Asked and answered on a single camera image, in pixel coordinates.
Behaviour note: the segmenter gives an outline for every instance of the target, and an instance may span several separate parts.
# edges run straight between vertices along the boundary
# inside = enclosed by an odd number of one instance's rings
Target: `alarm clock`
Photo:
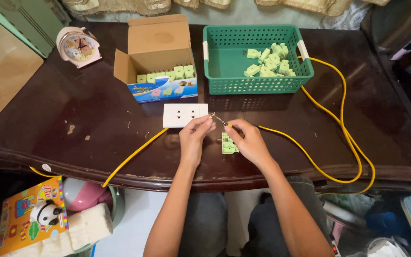
[[[85,27],[64,27],[57,36],[57,49],[65,61],[72,62],[78,69],[101,59],[96,37]]]

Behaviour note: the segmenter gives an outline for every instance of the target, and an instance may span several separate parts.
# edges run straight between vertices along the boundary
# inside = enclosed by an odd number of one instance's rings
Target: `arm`
[[[282,233],[293,257],[333,257],[333,251],[320,228],[289,185],[279,165],[267,150],[259,129],[242,119],[229,121],[241,129],[242,138],[229,126],[225,131],[248,160],[253,162],[267,180],[274,199]]]
[[[216,124],[209,115],[191,120],[180,131],[181,157],[163,207],[152,226],[144,257],[176,257],[185,222],[186,207],[196,168],[201,163],[202,141]]]

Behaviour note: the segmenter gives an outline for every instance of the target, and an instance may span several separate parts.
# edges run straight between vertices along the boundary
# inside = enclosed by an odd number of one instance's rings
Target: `hand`
[[[245,158],[253,162],[261,171],[264,165],[274,162],[257,127],[243,119],[231,120],[228,123],[232,124],[232,127],[225,126],[225,131]],[[233,128],[241,129],[245,138],[242,138]]]
[[[216,129],[216,123],[209,119],[210,115],[192,119],[179,133],[182,155],[180,165],[191,166],[195,171],[201,163],[202,141],[204,137]]]

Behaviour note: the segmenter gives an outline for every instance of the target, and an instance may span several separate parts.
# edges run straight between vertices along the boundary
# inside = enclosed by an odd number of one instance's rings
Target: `electrical outlet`
[[[165,103],[163,128],[183,128],[192,119],[209,114],[206,103]]]

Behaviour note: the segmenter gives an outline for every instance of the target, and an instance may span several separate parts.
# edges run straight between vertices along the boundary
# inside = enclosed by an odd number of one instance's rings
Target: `dark brown table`
[[[76,22],[99,39],[103,59],[76,69],[54,50],[0,113],[0,168],[31,172],[48,164],[54,173],[102,183],[139,146],[162,130],[163,104],[138,104],[113,76],[115,48],[127,49],[127,24]],[[350,179],[357,164],[340,127],[299,90],[280,95],[210,95],[203,74],[201,25],[191,25],[199,96],[172,102],[208,103],[226,120],[243,118],[294,137],[324,171]],[[375,188],[411,190],[411,118],[360,31],[302,29],[310,56],[338,67],[346,77],[345,125],[377,168]],[[329,67],[313,62],[315,76],[305,88],[339,114],[343,86]],[[177,129],[164,135],[126,164],[111,184],[166,191],[180,159]],[[216,142],[223,128],[205,139],[193,191],[232,191],[266,187],[260,171],[241,154],[223,155]],[[311,178],[319,190],[333,191],[290,141],[262,132],[284,173]],[[364,188],[370,178],[364,165]]]

